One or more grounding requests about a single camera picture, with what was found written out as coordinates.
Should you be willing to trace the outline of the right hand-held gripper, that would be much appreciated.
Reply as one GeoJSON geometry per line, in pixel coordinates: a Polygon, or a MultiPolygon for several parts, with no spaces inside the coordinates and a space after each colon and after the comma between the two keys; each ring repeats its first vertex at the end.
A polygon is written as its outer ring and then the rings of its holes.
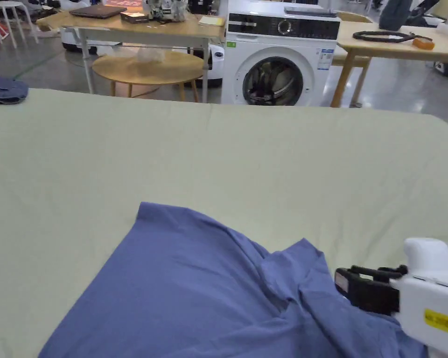
{"type": "Polygon", "coordinates": [[[397,268],[338,268],[336,289],[361,310],[390,316],[434,358],[448,358],[448,245],[407,238],[397,268]]]}

